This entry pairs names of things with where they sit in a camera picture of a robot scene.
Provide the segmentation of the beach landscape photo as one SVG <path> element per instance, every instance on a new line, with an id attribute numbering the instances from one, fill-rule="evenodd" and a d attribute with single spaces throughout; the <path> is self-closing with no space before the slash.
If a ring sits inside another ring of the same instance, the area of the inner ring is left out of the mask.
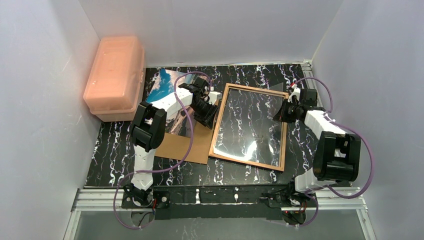
<path id="1" fill-rule="evenodd" d="M 174 83 L 178 85 L 192 84 L 197 78 L 210 82 L 209 77 L 205 74 L 188 74 L 184 75 L 183 72 L 161 68 L 152 79 L 152 87 L 146 97 L 146 102 L 152 103 L 158 101 L 174 92 Z M 166 124 L 165 132 L 173 135 L 189 137 L 191 133 L 191 126 L 183 109 L 179 109 L 173 114 L 169 115 Z"/>

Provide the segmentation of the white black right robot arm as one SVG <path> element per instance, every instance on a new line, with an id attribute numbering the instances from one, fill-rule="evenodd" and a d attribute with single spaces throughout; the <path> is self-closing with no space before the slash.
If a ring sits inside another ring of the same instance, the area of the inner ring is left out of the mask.
<path id="1" fill-rule="evenodd" d="M 282 101 L 273 120 L 283 123 L 301 121 L 318 139 L 311 169 L 294 178 L 297 192 L 304 193 L 357 179 L 361 138 L 335 125 L 325 109 L 318 106 L 318 92 L 315 89 L 294 86 L 290 96 Z"/>

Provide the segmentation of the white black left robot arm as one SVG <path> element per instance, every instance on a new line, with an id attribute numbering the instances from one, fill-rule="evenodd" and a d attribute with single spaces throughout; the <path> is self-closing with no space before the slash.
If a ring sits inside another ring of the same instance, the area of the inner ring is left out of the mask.
<path id="1" fill-rule="evenodd" d="M 184 162 L 206 164 L 221 98 L 221 93 L 211 90 L 208 77 L 190 84 L 177 78 L 170 93 L 141 102 L 129 129 L 135 152 L 131 184 L 146 191 L 153 185 L 153 174 Z M 167 120 L 179 111 L 185 112 L 189 136 L 166 133 Z"/>

